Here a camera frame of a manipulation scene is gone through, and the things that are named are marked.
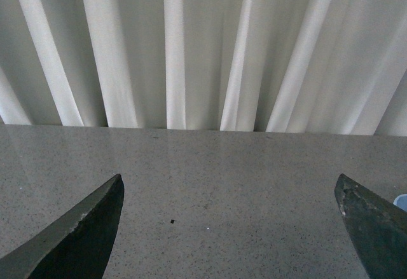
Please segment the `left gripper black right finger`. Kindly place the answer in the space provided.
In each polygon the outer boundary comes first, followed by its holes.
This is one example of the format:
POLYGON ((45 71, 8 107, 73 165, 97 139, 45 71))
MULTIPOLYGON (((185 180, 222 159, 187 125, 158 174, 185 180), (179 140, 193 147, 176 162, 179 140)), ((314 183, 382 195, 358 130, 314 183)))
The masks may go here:
POLYGON ((406 278, 406 212, 345 174, 335 198, 368 276, 406 278))

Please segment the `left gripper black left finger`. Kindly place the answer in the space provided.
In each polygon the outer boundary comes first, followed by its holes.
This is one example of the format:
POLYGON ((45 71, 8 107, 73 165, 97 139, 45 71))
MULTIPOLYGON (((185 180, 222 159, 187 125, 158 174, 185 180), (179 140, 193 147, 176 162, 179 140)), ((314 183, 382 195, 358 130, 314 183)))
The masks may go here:
POLYGON ((124 199, 116 174, 38 235, 1 258, 1 278, 102 278, 124 199))

